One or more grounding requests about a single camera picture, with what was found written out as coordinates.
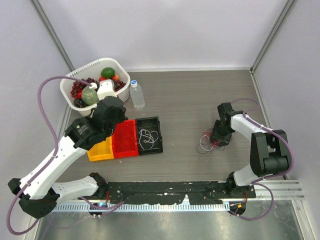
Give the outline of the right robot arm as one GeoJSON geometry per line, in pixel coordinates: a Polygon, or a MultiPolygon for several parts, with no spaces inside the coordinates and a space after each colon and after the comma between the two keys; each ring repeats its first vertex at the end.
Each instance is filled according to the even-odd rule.
{"type": "Polygon", "coordinates": [[[285,174],[291,169],[292,151],[283,130],[264,127],[246,112],[234,110],[230,102],[218,105],[217,111],[220,119],[215,121],[209,137],[214,147],[227,146],[235,132],[250,141],[249,164],[229,174],[223,190],[226,194],[233,198],[239,197],[252,183],[264,177],[285,174]]]}

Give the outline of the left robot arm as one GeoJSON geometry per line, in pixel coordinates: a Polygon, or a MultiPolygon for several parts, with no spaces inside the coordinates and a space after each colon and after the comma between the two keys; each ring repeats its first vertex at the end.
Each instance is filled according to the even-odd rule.
{"type": "Polygon", "coordinates": [[[127,120],[123,101],[107,96],[98,102],[92,114],[75,119],[65,130],[57,147],[27,176],[13,178],[8,187],[19,198],[19,206],[28,215],[40,219],[58,204],[80,197],[100,200],[108,183],[96,172],[74,181],[57,179],[94,145],[112,136],[117,124],[127,120]]]}

